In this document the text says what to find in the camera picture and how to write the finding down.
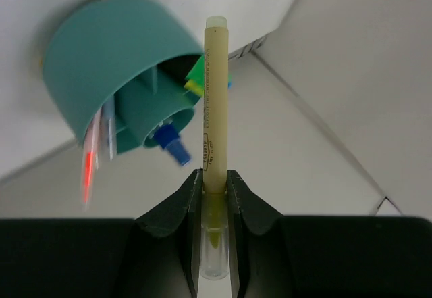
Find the orange pink slim pen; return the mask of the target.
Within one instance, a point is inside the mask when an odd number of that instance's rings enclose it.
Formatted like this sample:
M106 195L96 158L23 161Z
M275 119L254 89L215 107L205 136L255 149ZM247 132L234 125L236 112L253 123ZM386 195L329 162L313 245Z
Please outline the orange pink slim pen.
M88 209L92 194L96 156L99 150L100 125L101 108L99 108L88 125L83 143L81 191L84 209Z

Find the yellow slim pen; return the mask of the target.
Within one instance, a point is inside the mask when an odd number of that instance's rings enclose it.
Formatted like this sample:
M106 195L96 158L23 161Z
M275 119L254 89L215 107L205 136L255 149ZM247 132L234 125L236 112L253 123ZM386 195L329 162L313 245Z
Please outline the yellow slim pen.
M203 115L203 193L200 275L228 275L227 96L229 31L223 16L210 16L205 28Z

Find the green cap black highlighter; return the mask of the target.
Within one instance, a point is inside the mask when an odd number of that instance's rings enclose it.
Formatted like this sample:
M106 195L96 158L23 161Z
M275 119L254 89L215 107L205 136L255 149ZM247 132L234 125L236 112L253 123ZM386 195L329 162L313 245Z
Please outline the green cap black highlighter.
M186 75L186 80L192 80L197 85L204 87L205 85L205 56L201 55L192 69Z

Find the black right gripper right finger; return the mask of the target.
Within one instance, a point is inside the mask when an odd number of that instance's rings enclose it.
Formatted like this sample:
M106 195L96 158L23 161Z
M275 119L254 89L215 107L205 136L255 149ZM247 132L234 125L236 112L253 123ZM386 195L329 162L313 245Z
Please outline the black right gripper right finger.
M286 216L227 173L233 297L430 297L431 223Z

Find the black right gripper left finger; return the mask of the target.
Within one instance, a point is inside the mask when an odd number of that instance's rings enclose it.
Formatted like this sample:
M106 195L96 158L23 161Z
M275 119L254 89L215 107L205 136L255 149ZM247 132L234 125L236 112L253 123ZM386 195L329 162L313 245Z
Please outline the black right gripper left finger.
M202 184L136 219L2 219L1 296L196 297Z

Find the blue slim pen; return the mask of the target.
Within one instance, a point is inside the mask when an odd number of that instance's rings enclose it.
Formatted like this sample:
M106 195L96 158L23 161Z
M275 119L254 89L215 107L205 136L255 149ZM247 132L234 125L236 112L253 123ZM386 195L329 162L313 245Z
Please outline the blue slim pen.
M117 155L117 136L115 120L115 98L110 97L102 106L103 145L109 161L113 161Z

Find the blue cap correction pen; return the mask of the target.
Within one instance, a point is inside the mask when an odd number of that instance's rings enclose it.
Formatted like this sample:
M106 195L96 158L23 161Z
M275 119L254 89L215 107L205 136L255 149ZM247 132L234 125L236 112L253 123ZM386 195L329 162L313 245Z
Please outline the blue cap correction pen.
M172 123L158 126L151 138L162 150L167 151L180 166L185 166L191 161L191 156Z

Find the yellow cap black highlighter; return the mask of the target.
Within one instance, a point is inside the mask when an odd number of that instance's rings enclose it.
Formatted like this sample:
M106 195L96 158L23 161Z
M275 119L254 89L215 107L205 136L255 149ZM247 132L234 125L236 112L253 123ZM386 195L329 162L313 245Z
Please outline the yellow cap black highlighter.
M201 82L196 82L192 79L188 80L185 83L184 88L194 93L198 97L202 97L205 92L205 87L203 86L203 84Z

